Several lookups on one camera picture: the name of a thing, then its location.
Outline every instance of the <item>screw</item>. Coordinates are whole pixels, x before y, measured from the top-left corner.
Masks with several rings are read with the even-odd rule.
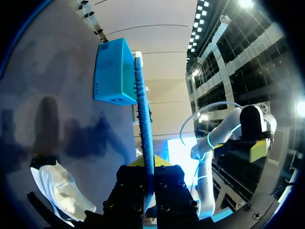
[[[141,207],[140,205],[134,205],[132,208],[133,208],[133,210],[136,211],[136,212],[142,211],[142,207]]]
[[[252,210],[252,205],[251,204],[245,204],[244,205],[244,210],[245,211],[251,211]]]
[[[118,185],[118,186],[123,186],[124,183],[123,183],[123,182],[117,182],[117,185]]]
[[[191,200],[190,202],[189,202],[189,205],[191,206],[191,207],[196,207],[197,206],[197,201],[195,201],[195,200]]]
[[[103,206],[104,206],[105,208],[112,208],[112,207],[113,207],[113,204],[112,204],[111,202],[109,202],[109,201],[104,201],[104,202],[103,202]]]
[[[160,186],[160,187],[163,187],[163,188],[166,188],[166,187],[167,187],[167,184],[165,184],[164,182],[161,182],[161,183],[159,184],[159,186]]]
[[[140,183],[140,182],[137,182],[137,183],[136,183],[136,187],[143,187],[143,184]]]
[[[166,205],[166,204],[163,204],[163,205],[161,205],[160,210],[162,210],[162,211],[169,211],[170,207],[168,205]]]
[[[184,186],[184,182],[183,181],[178,181],[178,185]]]
[[[259,220],[261,217],[262,217],[261,213],[255,212],[253,214],[253,219],[255,219],[255,220]]]

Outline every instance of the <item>white cable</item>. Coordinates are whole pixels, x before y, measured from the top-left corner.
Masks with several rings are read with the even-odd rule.
[[[190,117],[187,118],[187,120],[183,123],[183,125],[181,126],[181,129],[180,129],[180,133],[179,133],[179,136],[180,136],[180,140],[182,141],[183,145],[185,145],[184,141],[182,140],[182,131],[184,129],[184,126],[187,124],[188,121],[190,121],[192,118],[194,118],[195,115],[197,115],[197,113],[199,112],[202,112],[204,110],[207,110],[211,107],[214,107],[214,106],[218,106],[218,105],[224,105],[224,104],[227,104],[227,105],[233,105],[233,106],[237,106],[241,109],[243,109],[242,106],[240,106],[239,104],[237,103],[233,103],[233,102],[227,102],[227,101],[222,101],[222,102],[216,102],[216,103],[213,103],[213,104],[209,104],[201,109],[199,109],[199,111],[197,111],[196,113],[192,114]]]

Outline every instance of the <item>cable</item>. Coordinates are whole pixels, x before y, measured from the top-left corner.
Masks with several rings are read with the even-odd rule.
[[[276,191],[271,192],[270,195],[273,196],[274,194],[276,194],[277,192],[281,191],[282,189],[288,187],[288,186],[294,186],[295,182],[290,182],[288,184],[285,184],[284,186],[279,187]]]
[[[199,109],[199,111],[197,111],[196,113],[194,113],[194,114],[192,114],[190,117],[188,117],[188,118],[186,119],[186,121],[183,123],[183,125],[181,126],[179,136],[180,136],[180,140],[182,141],[183,145],[185,145],[185,143],[184,143],[184,141],[182,140],[182,131],[183,131],[183,129],[184,129],[184,126],[187,124],[187,122],[190,121],[192,118],[194,118],[194,116],[197,115],[197,113],[199,113],[199,112],[202,112],[202,111],[207,110],[207,109],[209,109],[209,108],[211,108],[211,107],[214,107],[214,106],[224,105],[224,104],[237,106],[237,107],[243,109],[243,107],[240,106],[239,104],[233,103],[233,102],[227,102],[227,101],[216,102],[216,103],[209,104],[209,105],[207,105],[207,106],[205,106],[205,107]]]

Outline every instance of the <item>building facade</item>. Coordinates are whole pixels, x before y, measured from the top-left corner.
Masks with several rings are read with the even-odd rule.
[[[188,52],[186,84],[192,112],[229,101],[258,105],[277,121],[274,145],[266,158],[250,163],[225,155],[213,161],[217,212],[225,207],[236,210],[253,195],[270,193],[293,177],[303,157],[303,122],[297,104],[304,89],[285,34],[262,6],[222,0],[209,7],[211,11],[216,8],[214,14],[219,19],[205,28],[209,36],[197,41],[201,47]],[[213,108],[204,113],[206,120],[198,114],[196,136],[206,136],[231,109],[230,105]]]

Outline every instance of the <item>blue foam stick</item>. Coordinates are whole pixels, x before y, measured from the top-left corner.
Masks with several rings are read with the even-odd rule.
[[[140,57],[135,58],[135,83],[137,86],[137,102],[139,113],[139,124],[141,131],[142,150],[144,158],[144,166],[148,180],[148,196],[145,202],[145,211],[153,197],[154,192],[154,160],[153,160],[153,136],[151,118],[149,115],[149,107],[146,96],[146,87],[143,79],[143,72]]]

